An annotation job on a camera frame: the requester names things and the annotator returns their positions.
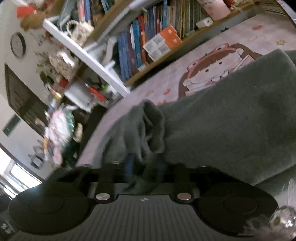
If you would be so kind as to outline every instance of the silver knob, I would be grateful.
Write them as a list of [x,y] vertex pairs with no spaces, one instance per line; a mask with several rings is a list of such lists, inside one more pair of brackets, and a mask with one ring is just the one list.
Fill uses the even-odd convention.
[[100,201],[106,201],[110,198],[110,195],[108,193],[99,193],[96,195],[96,199]]
[[177,198],[182,201],[188,201],[191,199],[191,195],[189,193],[179,193]]

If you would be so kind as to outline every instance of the wooden shelf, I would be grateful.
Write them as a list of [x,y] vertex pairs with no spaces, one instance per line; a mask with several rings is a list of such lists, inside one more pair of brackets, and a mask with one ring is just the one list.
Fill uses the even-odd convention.
[[[253,7],[254,4],[253,3],[246,3],[243,4],[241,6],[239,6],[240,10],[247,10],[251,7]],[[205,27],[205,28],[201,28],[198,29],[194,34],[190,35],[189,37],[183,39],[182,44],[180,44],[178,47],[172,49],[170,52],[168,52],[167,54],[165,54],[164,56],[162,56],[159,60],[157,60],[156,62],[152,62],[150,63],[144,70],[136,73],[134,76],[132,76],[130,79],[128,79],[124,85],[125,86],[130,86],[132,85],[134,82],[138,81],[140,78],[142,78],[144,75],[146,75],[150,70],[152,70],[153,68],[157,67],[158,65],[160,65],[161,63],[163,63],[166,59],[168,59],[169,56],[171,56],[173,53],[177,52],[178,50],[180,50],[181,48],[183,48],[184,46],[186,46],[190,41],[194,40],[195,38],[197,38],[198,36],[204,34],[205,32],[209,31],[210,29],[218,26],[219,24],[229,20],[230,18],[238,15],[240,13],[239,10],[233,10],[231,11],[231,14],[228,15],[227,17],[215,21],[213,22],[213,24],[211,26]]]

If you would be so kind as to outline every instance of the wall clock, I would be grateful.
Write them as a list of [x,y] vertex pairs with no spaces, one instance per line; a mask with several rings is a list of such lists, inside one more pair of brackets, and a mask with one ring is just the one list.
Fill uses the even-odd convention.
[[16,32],[10,39],[11,51],[17,58],[21,58],[26,53],[26,42],[21,33]]

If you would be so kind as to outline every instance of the black device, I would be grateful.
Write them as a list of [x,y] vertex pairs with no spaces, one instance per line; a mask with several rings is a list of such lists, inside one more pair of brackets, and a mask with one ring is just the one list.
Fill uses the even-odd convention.
[[123,170],[77,168],[20,193],[9,206],[20,230],[11,240],[247,241],[255,239],[240,236],[246,220],[278,207],[268,193],[217,169],[181,164],[168,166],[151,195],[126,195]]

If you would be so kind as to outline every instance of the white wall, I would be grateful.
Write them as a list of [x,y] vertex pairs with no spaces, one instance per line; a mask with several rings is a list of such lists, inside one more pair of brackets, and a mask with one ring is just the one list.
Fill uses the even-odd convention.
[[[10,48],[10,38],[15,32],[20,32],[26,41],[26,54],[22,59],[16,58]],[[31,30],[25,32],[20,27],[20,21],[16,17],[16,6],[11,0],[5,0],[3,12],[0,18],[0,53],[3,55],[0,59],[0,94],[6,98],[5,90],[5,72],[4,63],[15,72],[15,74],[45,103],[47,103],[48,91],[44,88],[43,82],[36,73],[39,58],[36,52],[50,52],[57,50],[57,46],[50,44],[48,41],[39,46],[35,37],[44,34],[44,29]]]
[[[48,42],[38,46],[34,37],[20,28],[19,20],[16,17],[16,6],[11,0],[5,0],[2,9],[0,15],[0,143],[20,162],[45,179],[52,171],[51,166],[45,163],[43,168],[38,170],[30,165],[30,158],[28,157],[28,154],[34,154],[33,146],[38,145],[37,139],[42,139],[42,137],[23,120],[20,121],[9,137],[2,132],[3,127],[15,114],[7,103],[4,64],[7,63],[13,72],[46,103],[48,92],[44,88],[39,74],[36,73],[38,58],[34,51],[50,51],[57,47]],[[20,32],[26,41],[26,55],[20,60],[13,55],[10,48],[10,38],[15,32]],[[34,36],[37,36],[39,33],[44,33],[44,30],[31,32]]]

